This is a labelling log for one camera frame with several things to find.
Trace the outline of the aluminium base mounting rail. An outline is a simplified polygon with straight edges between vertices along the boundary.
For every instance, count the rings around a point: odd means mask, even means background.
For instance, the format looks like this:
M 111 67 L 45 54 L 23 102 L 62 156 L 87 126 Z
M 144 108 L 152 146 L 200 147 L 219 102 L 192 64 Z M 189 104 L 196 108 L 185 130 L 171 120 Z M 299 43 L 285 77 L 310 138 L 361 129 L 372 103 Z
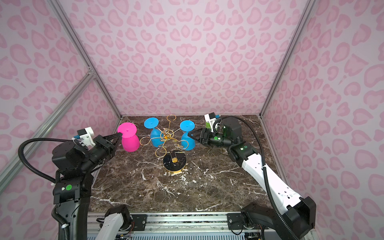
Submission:
M 113 240 L 289 240 L 291 236 L 242 212 L 132 213 L 133 228 Z

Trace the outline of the blue wine glass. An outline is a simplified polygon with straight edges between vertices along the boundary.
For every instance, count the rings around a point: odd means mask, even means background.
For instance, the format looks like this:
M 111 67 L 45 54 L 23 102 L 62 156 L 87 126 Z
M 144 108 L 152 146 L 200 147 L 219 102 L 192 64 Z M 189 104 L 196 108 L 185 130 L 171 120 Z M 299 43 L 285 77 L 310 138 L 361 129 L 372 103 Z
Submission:
M 195 140 L 189 137 L 189 133 L 195 129 L 195 123 L 190 120 L 182 121 L 180 129 L 184 132 L 181 137 L 181 145 L 185 151 L 191 151 L 195 148 Z
M 157 129 L 158 125 L 159 125 L 159 120 L 154 117 L 148 118 L 144 122 L 145 128 L 151 130 L 150 142 L 156 148 L 160 147 L 164 143 L 162 142 L 162 138 L 161 138 L 162 132 L 159 129 Z

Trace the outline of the pink wine glass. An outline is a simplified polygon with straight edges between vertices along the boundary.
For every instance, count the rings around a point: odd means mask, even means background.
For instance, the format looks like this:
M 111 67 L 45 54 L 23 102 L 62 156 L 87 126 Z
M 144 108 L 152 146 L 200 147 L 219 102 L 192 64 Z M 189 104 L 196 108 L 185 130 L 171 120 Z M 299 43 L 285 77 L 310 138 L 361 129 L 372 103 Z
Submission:
M 140 147 L 137 136 L 137 126 L 133 123 L 123 123 L 118 127 L 118 133 L 122 134 L 122 146 L 126 152 L 135 152 Z

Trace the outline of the aluminium frame corner post left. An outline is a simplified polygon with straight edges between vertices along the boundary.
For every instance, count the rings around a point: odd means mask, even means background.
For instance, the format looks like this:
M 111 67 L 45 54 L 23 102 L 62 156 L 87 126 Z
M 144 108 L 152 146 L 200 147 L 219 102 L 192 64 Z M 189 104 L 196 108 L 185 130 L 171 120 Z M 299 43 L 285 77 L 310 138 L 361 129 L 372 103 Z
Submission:
M 61 23 L 62 27 L 64 28 L 65 32 L 67 33 L 68 37 L 72 41 L 74 48 L 77 50 L 78 54 L 80 55 L 81 59 L 84 61 L 85 65 L 89 69 L 89 72 L 95 76 L 96 82 L 101 89 L 104 97 L 107 99 L 107 102 L 112 107 L 113 111 L 115 112 L 116 116 L 119 120 L 122 119 L 123 115 L 119 111 L 115 101 L 113 100 L 111 94 L 108 92 L 106 85 L 103 83 L 101 76 L 99 75 L 94 63 L 92 62 L 90 55 L 88 54 L 84 44 L 82 43 L 80 37 L 76 33 L 76 30 L 74 29 L 73 25 L 71 24 L 71 21 L 66 14 L 66 12 L 63 9 L 63 6 L 61 5 L 60 1 L 57 0 L 48 0 L 48 4 L 50 5 L 52 11 L 58 18 L 59 22 Z

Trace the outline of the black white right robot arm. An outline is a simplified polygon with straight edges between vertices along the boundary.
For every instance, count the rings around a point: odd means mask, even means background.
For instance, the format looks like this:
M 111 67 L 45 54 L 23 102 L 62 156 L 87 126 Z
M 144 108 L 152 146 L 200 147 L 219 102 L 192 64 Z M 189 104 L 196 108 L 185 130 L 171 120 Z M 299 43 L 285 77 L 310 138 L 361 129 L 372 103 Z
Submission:
M 229 158 L 245 170 L 267 193 L 271 207 L 252 202 L 237 220 L 228 219 L 231 231 L 259 228 L 260 238 L 272 229 L 282 240 L 301 240 L 316 222 L 316 203 L 289 187 L 266 163 L 265 151 L 255 129 L 237 116 L 208 116 L 206 126 L 188 136 L 204 146 L 225 148 Z

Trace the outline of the aluminium frame corner post right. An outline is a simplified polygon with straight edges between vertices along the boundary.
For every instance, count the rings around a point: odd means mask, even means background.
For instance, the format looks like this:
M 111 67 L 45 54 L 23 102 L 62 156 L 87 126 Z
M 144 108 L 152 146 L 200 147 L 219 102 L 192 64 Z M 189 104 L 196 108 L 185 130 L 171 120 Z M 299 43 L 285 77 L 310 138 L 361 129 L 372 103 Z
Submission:
M 303 13 L 301 17 L 299 18 L 298 25 L 296 29 L 294 30 L 291 40 L 289 41 L 288 47 L 285 51 L 284 57 L 280 63 L 280 66 L 278 68 L 278 71 L 275 75 L 275 78 L 272 82 L 271 88 L 267 94 L 266 101 L 261 109 L 261 112 L 259 114 L 259 117 L 262 119 L 268 110 L 268 107 L 272 101 L 272 98 L 280 84 L 280 81 L 283 78 L 283 74 L 285 73 L 285 70 L 289 66 L 289 63 L 291 61 L 292 56 L 294 55 L 295 49 L 300 42 L 300 39 L 312 17 L 314 12 L 316 11 L 317 5 L 319 1 L 316 0 L 309 0 L 307 1 L 305 8 L 303 10 Z

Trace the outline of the aluminium frame rail left wall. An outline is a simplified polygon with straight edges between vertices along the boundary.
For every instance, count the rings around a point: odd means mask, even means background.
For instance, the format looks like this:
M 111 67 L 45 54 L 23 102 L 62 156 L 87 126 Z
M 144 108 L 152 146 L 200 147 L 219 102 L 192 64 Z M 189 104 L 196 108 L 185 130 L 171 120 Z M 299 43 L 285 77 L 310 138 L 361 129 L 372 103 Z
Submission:
M 72 89 L 53 113 L 40 125 L 40 127 L 32 135 L 33 138 L 45 138 L 56 127 L 68 110 L 73 106 L 77 99 L 82 95 L 88 85 L 94 79 L 94 72 L 88 72 L 82 79 L 82 81 Z M 21 171 L 23 164 L 19 160 L 18 154 L 15 154 L 10 162 L 6 165 L 1 172 L 1 193 L 8 187 L 12 180 Z

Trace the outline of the blue wine glass front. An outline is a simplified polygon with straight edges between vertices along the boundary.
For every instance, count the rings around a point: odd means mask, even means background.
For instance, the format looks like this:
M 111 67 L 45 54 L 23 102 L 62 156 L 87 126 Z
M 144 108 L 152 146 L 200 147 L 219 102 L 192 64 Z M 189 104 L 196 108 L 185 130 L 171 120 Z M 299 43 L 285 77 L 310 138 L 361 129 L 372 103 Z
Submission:
M 159 120 L 154 117 L 148 118 L 144 122 L 145 128 L 151 130 L 150 142 L 156 148 L 160 147 L 164 143 L 162 142 L 162 138 L 161 138 L 162 132 L 159 129 L 157 129 L 158 125 L 159 125 Z

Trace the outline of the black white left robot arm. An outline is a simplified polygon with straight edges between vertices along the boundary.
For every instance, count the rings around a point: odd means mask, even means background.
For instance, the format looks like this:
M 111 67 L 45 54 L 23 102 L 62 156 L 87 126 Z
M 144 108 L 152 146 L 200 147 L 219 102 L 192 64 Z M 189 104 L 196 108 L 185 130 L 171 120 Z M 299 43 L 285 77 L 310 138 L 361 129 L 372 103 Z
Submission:
M 53 190 L 52 217 L 59 224 L 60 240 L 87 239 L 87 218 L 93 172 L 111 160 L 122 140 L 122 134 L 98 135 L 89 149 L 78 139 L 54 148 L 52 161 L 57 166 Z

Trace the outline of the aluminium frame corner post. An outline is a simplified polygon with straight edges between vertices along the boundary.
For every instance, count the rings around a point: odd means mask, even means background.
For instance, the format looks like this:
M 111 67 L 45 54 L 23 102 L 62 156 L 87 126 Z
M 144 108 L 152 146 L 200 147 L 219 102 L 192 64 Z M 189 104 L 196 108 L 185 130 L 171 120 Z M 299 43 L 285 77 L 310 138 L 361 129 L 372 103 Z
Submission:
M 289 66 L 289 63 L 291 61 L 292 56 L 294 55 L 295 49 L 300 42 L 300 39 L 312 17 L 314 12 L 316 11 L 317 5 L 319 1 L 316 0 L 309 0 L 307 1 L 305 8 L 303 10 L 303 13 L 301 17 L 299 18 L 298 25 L 296 29 L 294 30 L 291 40 L 289 41 L 288 47 L 285 51 L 284 57 L 280 63 L 280 66 L 278 68 L 278 71 L 275 75 L 275 78 L 272 82 L 271 88 L 267 94 L 266 101 L 261 109 L 261 112 L 259 114 L 259 117 L 262 119 L 268 110 L 268 107 L 272 101 L 272 98 L 280 84 L 280 81 L 283 78 L 283 74 L 285 73 L 285 70 Z
M 74 48 L 77 50 L 78 54 L 80 55 L 81 59 L 84 61 L 85 65 L 89 69 L 89 72 L 95 76 L 96 82 L 101 89 L 104 97 L 107 99 L 107 102 L 112 107 L 113 111 L 115 112 L 116 116 L 119 120 L 122 119 L 123 115 L 119 111 L 115 101 L 113 100 L 111 94 L 108 92 L 106 85 L 103 83 L 101 76 L 99 75 L 94 63 L 92 62 L 90 55 L 88 54 L 84 44 L 82 43 L 80 37 L 76 33 L 76 30 L 74 29 L 73 25 L 71 24 L 71 21 L 66 14 L 66 12 L 63 9 L 63 6 L 61 5 L 60 1 L 57 0 L 48 0 L 48 4 L 50 5 L 52 11 L 58 18 L 59 22 L 61 23 L 62 27 L 64 28 L 65 32 L 67 33 L 68 37 L 72 41 Z

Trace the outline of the blue wine glass rear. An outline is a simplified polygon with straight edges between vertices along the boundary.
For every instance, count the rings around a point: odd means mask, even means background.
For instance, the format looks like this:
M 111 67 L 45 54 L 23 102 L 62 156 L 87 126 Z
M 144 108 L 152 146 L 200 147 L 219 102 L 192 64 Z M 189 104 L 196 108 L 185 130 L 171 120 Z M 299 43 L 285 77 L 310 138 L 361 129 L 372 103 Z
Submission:
M 189 137 L 189 133 L 195 129 L 195 123 L 190 120 L 182 121 L 180 129 L 184 132 L 181 137 L 181 145 L 185 151 L 191 151 L 195 148 L 195 140 Z

